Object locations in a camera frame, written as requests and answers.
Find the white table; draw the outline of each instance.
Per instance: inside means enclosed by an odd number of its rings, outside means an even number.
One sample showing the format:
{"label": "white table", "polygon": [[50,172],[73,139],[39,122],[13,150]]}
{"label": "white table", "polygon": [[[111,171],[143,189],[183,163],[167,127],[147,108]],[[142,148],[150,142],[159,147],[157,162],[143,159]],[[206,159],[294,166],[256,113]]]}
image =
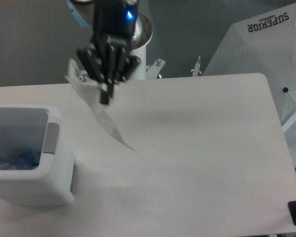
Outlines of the white table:
{"label": "white table", "polygon": [[0,237],[235,237],[296,232],[296,174],[260,74],[132,81],[112,139],[69,84],[1,87],[0,102],[50,103],[80,161],[75,201],[0,200]]}

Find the white bin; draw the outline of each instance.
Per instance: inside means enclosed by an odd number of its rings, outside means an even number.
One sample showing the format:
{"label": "white bin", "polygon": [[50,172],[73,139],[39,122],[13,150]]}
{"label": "white bin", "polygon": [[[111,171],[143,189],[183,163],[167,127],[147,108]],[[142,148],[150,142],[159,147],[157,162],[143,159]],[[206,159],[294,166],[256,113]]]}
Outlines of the white bin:
{"label": "white bin", "polygon": [[76,162],[56,107],[0,104],[0,156],[19,148],[41,153],[39,164],[32,170],[0,170],[0,198],[17,205],[70,204]]}

